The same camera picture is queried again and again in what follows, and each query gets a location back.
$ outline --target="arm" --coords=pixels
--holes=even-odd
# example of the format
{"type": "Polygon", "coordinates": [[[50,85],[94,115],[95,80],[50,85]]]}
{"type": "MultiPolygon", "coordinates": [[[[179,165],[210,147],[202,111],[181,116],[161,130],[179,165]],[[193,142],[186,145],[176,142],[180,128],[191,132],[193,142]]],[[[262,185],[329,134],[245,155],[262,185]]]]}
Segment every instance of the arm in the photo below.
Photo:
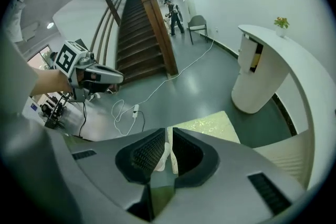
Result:
{"type": "Polygon", "coordinates": [[[71,92],[68,78],[60,70],[39,70],[34,68],[34,71],[37,73],[38,79],[30,95],[60,91],[71,92]]]}

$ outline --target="white reception desk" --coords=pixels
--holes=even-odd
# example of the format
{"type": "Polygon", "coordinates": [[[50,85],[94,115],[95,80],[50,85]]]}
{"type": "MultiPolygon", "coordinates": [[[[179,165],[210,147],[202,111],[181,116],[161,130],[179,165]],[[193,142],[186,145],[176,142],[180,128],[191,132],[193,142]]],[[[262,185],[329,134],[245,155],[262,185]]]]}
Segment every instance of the white reception desk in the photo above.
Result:
{"type": "Polygon", "coordinates": [[[336,85],[320,62],[290,38],[278,37],[275,31],[259,26],[240,25],[239,29],[243,32],[238,57],[241,70],[232,90],[232,100],[240,110],[256,113],[288,73],[292,75],[301,93],[308,132],[313,138],[310,188],[324,180],[335,157],[336,85]],[[251,69],[257,46],[262,52],[257,67],[251,69]]]}

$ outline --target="white cable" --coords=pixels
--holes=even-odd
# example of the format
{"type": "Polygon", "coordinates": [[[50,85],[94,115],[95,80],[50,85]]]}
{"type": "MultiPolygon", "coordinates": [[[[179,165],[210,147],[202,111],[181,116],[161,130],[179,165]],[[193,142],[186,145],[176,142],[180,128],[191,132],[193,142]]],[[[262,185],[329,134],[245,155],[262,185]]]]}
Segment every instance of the white cable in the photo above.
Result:
{"type": "MultiPolygon", "coordinates": [[[[162,83],[155,89],[155,91],[153,91],[152,94],[151,94],[145,101],[142,101],[141,103],[138,103],[138,105],[143,104],[143,103],[146,103],[146,102],[150,99],[150,97],[152,97],[152,95],[155,94],[155,92],[156,92],[162,85],[164,85],[167,81],[170,81],[170,80],[173,80],[173,79],[177,79],[177,78],[183,73],[184,70],[186,70],[187,68],[189,68],[190,66],[192,66],[194,63],[196,63],[198,60],[200,60],[200,59],[201,59],[201,58],[202,58],[208,51],[210,51],[211,48],[212,48],[212,46],[213,46],[213,44],[214,44],[214,41],[212,41],[212,44],[211,44],[210,48],[209,48],[205,53],[203,53],[202,56],[200,56],[200,57],[197,58],[195,61],[193,61],[190,65],[188,65],[186,68],[184,68],[184,69],[180,72],[180,74],[178,74],[176,77],[171,78],[171,79],[167,79],[167,80],[165,80],[164,82],[162,82],[162,83]]],[[[112,114],[112,117],[114,118],[114,127],[119,131],[119,133],[120,133],[122,136],[127,136],[127,135],[131,132],[131,130],[132,130],[134,124],[135,124],[135,120],[136,120],[136,118],[134,119],[133,124],[132,124],[132,126],[131,126],[131,128],[129,129],[129,131],[128,131],[127,134],[122,134],[122,133],[121,133],[121,131],[118,129],[118,127],[117,127],[117,125],[116,125],[116,122],[120,122],[121,117],[122,117],[126,112],[130,111],[131,109],[133,109],[136,105],[132,106],[131,108],[129,108],[129,109],[127,109],[126,111],[124,111],[124,112],[121,113],[122,109],[124,108],[124,105],[125,105],[125,101],[124,101],[124,100],[119,100],[119,101],[117,101],[117,102],[113,105],[113,107],[112,107],[111,114],[112,114]],[[113,108],[114,108],[114,106],[115,106],[116,104],[118,104],[119,102],[122,102],[122,106],[121,106],[121,109],[120,109],[120,111],[119,111],[117,117],[114,117],[114,115],[113,115],[113,108]]]]}

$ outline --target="black cable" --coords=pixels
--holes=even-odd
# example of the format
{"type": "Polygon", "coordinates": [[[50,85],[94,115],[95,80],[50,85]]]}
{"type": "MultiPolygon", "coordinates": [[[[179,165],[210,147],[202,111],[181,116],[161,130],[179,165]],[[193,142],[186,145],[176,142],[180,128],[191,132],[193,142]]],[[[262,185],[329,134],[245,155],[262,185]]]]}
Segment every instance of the black cable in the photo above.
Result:
{"type": "Polygon", "coordinates": [[[79,130],[79,137],[81,137],[80,136],[80,132],[82,131],[82,128],[83,128],[83,126],[84,126],[84,124],[86,123],[86,106],[85,106],[85,103],[83,102],[83,114],[84,114],[84,122],[83,122],[83,124],[82,124],[82,126],[81,126],[81,128],[80,128],[80,130],[79,130]]]}
{"type": "Polygon", "coordinates": [[[142,111],[138,111],[138,112],[140,112],[142,114],[142,116],[143,116],[143,126],[142,126],[142,132],[143,132],[143,129],[145,128],[145,124],[146,124],[145,114],[143,114],[142,111]]]}

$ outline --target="wall baseboard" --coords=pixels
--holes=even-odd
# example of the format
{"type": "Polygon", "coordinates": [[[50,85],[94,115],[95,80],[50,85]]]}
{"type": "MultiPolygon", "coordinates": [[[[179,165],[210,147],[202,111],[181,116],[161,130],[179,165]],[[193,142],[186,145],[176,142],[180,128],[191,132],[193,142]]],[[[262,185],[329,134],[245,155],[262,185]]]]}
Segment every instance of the wall baseboard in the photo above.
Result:
{"type": "MultiPolygon", "coordinates": [[[[230,55],[232,55],[234,58],[238,59],[238,54],[236,52],[234,52],[233,50],[229,49],[227,46],[225,46],[224,44],[218,42],[215,39],[212,39],[211,37],[208,37],[209,40],[211,40],[211,42],[213,41],[214,44],[216,44],[219,48],[225,50],[227,53],[229,53],[230,55]]],[[[275,103],[275,105],[278,107],[278,109],[280,110],[283,118],[285,119],[286,123],[287,123],[287,127],[289,129],[289,132],[291,134],[291,136],[297,135],[297,131],[295,129],[295,126],[293,124],[293,121],[289,115],[289,113],[287,112],[284,104],[282,103],[282,101],[280,100],[280,98],[278,97],[278,95],[275,93],[272,96],[272,99],[275,103]]]]}

